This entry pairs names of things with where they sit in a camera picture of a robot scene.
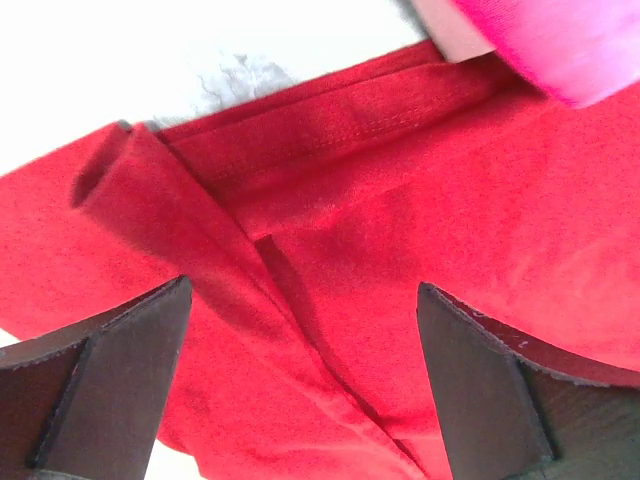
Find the red shirt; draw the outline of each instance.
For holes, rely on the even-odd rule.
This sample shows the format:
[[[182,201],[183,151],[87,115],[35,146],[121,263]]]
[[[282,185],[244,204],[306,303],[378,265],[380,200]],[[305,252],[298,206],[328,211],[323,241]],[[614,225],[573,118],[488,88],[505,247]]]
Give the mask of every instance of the red shirt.
[[[159,134],[105,127],[0,181],[0,326],[186,273],[161,439],[204,476],[448,478],[419,282],[640,370],[639,100],[569,110],[424,43]]]

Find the red fabric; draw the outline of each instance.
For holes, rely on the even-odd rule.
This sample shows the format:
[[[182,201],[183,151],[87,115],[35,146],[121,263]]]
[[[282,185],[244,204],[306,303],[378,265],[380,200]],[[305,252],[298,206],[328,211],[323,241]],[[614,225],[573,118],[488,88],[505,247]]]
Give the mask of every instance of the red fabric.
[[[105,127],[0,181],[1,326],[186,273],[161,438],[204,476],[449,478],[420,281],[640,370],[639,100],[570,111],[426,43],[159,135]]]

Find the red cloth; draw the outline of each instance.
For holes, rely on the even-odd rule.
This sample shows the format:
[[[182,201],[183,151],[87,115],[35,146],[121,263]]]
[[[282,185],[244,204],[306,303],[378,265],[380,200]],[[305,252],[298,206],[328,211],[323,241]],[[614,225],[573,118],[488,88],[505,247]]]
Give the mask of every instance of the red cloth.
[[[158,135],[105,127],[0,181],[1,326],[186,273],[161,438],[204,476],[449,478],[420,281],[640,370],[639,100],[571,111],[425,43]]]

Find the red garment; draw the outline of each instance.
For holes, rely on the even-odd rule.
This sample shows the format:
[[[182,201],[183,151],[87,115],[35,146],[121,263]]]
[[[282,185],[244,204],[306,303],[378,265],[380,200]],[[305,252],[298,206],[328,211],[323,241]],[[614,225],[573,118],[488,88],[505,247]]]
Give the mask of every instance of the red garment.
[[[425,43],[159,135],[105,127],[0,181],[1,326],[186,273],[161,438],[204,476],[449,478],[420,281],[640,370],[639,100],[572,111]]]

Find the white surface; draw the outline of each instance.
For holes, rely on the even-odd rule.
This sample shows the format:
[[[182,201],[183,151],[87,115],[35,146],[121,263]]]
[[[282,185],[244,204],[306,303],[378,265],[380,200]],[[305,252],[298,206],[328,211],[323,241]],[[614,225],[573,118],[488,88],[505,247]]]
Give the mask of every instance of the white surface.
[[[3,2],[0,175],[112,121],[179,123],[422,38],[409,0]],[[156,443],[148,480],[197,478]]]

